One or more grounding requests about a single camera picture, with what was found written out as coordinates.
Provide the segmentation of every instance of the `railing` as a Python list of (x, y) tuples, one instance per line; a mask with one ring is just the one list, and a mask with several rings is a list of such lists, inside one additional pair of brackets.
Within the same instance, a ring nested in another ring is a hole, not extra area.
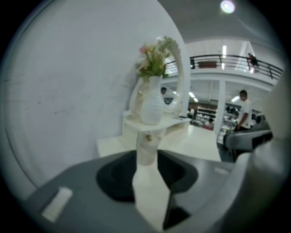
[[(166, 64), (166, 73), (171, 74), (177, 72), (177, 65), (175, 61)], [(216, 68), (223, 70), (238, 70), (242, 72), (249, 72), (252, 74), (262, 74), (270, 77), (271, 79), (279, 79), (283, 73), (283, 70), (273, 66), (264, 61), (257, 60), (257, 65), (252, 65), (251, 60), (248, 57), (236, 56), (236, 55), (202, 55), (190, 57), (191, 69), (202, 68)]]

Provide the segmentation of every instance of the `column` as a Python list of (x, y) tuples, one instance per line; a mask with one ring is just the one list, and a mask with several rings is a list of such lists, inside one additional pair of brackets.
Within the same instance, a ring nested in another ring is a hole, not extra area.
[(218, 137), (222, 125), (225, 105), (226, 105), (226, 82), (224, 80), (220, 80), (217, 115), (215, 118), (215, 125), (213, 130), (214, 133), (216, 134), (216, 137)]

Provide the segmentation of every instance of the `pink flower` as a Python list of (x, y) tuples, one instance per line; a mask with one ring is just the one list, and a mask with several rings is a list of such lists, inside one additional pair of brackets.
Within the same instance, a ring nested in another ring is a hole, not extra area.
[(146, 53), (146, 47), (145, 46), (140, 47), (140, 53)]

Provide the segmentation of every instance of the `white shirt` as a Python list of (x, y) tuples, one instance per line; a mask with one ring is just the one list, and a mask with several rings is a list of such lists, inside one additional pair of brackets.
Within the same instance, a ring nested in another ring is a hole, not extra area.
[(241, 111), (240, 111), (240, 114), (238, 116), (238, 122), (237, 123), (240, 123), (243, 115), (245, 113), (247, 113), (247, 118), (241, 125), (242, 127), (247, 128), (247, 129), (251, 128), (251, 110), (252, 110), (251, 101), (246, 99), (246, 101), (244, 101), (244, 103), (243, 103), (243, 105), (241, 107)]

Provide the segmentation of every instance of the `white vase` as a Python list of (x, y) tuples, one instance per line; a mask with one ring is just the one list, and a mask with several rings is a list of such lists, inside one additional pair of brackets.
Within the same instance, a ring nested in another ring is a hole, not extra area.
[(161, 77), (151, 76), (149, 91), (140, 108), (141, 121), (147, 125), (159, 124), (164, 113), (163, 105)]

